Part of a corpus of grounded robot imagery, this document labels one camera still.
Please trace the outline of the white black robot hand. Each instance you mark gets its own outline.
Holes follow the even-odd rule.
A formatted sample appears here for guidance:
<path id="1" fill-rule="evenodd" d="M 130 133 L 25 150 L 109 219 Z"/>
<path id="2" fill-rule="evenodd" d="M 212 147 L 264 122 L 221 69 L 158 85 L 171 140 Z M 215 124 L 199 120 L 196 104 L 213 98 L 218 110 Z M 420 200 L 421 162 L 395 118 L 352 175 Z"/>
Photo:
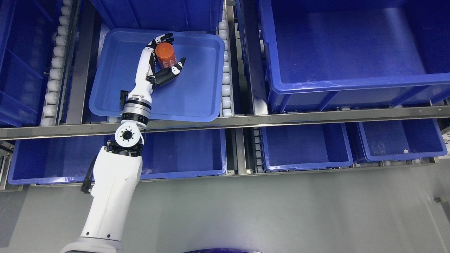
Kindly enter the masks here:
<path id="1" fill-rule="evenodd" d="M 156 47 L 161 43 L 172 45 L 175 38 L 173 33 L 165 33 L 153 38 L 142 50 L 135 77 L 135 87 L 128 93 L 127 101 L 137 100 L 151 104 L 151 94 L 155 86 L 163 86 L 174 78 L 178 77 L 183 69 L 186 59 L 181 58 L 173 66 L 156 72 L 158 59 Z"/>

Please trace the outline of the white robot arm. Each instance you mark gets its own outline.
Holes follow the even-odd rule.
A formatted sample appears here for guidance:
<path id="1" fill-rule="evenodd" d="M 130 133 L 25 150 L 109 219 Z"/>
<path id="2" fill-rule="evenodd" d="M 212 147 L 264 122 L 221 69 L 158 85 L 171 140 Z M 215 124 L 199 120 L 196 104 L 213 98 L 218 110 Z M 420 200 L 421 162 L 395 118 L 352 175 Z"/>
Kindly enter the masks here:
<path id="1" fill-rule="evenodd" d="M 114 137 L 100 148 L 91 163 L 94 186 L 84 192 L 93 197 L 80 237 L 63 253 L 122 253 L 123 231 L 130 202 L 140 179 L 144 138 L 151 113 L 148 101 L 124 103 L 121 125 Z"/>

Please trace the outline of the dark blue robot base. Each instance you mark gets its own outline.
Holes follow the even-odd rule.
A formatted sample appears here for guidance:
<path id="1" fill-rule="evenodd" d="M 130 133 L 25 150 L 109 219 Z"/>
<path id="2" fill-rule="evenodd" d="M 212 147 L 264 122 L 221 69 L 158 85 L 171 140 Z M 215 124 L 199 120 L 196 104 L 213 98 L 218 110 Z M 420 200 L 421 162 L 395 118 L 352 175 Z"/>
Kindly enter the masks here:
<path id="1" fill-rule="evenodd" d="M 236 248 L 208 248 L 208 249 L 198 249 L 188 251 L 186 253 L 260 253 L 260 252 Z"/>

